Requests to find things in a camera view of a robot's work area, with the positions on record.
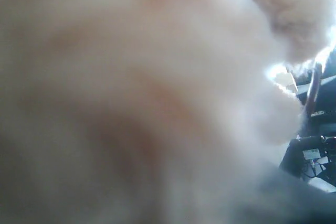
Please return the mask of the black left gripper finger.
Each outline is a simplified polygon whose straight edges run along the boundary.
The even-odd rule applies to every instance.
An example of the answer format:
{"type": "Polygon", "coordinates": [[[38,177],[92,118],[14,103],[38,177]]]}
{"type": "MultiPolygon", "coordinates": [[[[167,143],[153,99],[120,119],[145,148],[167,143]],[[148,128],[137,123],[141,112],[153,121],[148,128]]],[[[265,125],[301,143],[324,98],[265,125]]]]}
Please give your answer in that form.
{"type": "Polygon", "coordinates": [[[335,195],[275,166],[210,166],[221,223],[335,223],[335,195]]]}

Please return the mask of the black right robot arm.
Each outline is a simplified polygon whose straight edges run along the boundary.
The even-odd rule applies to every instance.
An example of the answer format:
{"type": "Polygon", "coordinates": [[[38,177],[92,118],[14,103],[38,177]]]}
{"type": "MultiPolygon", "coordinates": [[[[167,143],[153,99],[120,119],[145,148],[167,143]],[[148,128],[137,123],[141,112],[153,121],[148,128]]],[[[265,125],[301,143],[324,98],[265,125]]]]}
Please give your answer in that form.
{"type": "Polygon", "coordinates": [[[313,70],[298,84],[306,118],[279,167],[305,182],[327,183],[335,191],[335,50],[317,56],[313,70]]]}

